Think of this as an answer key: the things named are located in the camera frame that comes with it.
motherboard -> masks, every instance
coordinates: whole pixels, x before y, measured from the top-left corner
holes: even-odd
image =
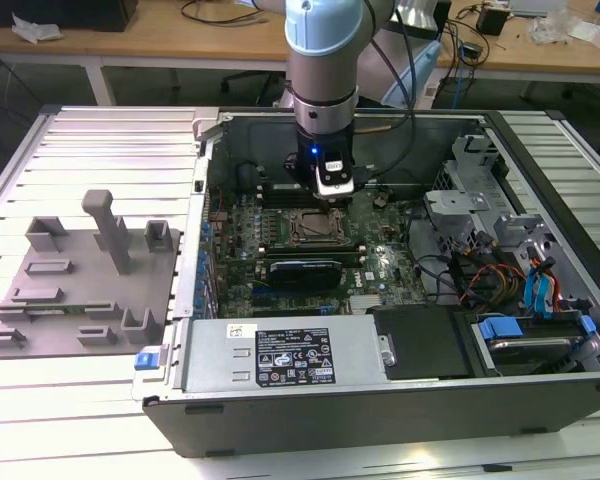
[[[220,195],[210,202],[220,318],[363,314],[426,300],[404,242],[408,202],[369,191],[339,208],[270,208],[238,195],[224,209]]]

blue cable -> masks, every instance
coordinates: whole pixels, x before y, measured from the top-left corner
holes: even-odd
[[[464,44],[458,39],[456,35],[456,45],[459,46],[458,50],[460,50],[460,70],[458,71],[458,86],[456,87],[456,93],[453,96],[453,103],[451,104],[451,108],[453,110],[458,106],[458,99],[460,98],[460,90],[462,90],[462,72],[464,71]]]

warning label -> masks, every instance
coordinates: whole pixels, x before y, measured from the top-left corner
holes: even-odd
[[[336,383],[328,328],[256,332],[261,387]]]

white paper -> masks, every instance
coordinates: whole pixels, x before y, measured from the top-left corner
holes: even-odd
[[[255,338],[258,325],[255,323],[230,323],[227,338]]]
[[[37,44],[45,40],[56,40],[62,38],[60,28],[54,24],[38,25],[37,23],[29,23],[21,18],[16,17],[13,13],[13,22],[15,25],[11,30],[16,35],[24,38],[26,41]]]
[[[583,21],[576,23],[569,31],[569,35],[585,42],[592,42],[598,33],[600,33],[600,25]]]

sticker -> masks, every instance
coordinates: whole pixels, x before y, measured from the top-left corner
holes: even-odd
[[[328,328],[266,330],[255,337],[256,382],[261,387],[336,383]]]
[[[230,323],[227,325],[227,338],[254,338],[258,325],[255,323]]]

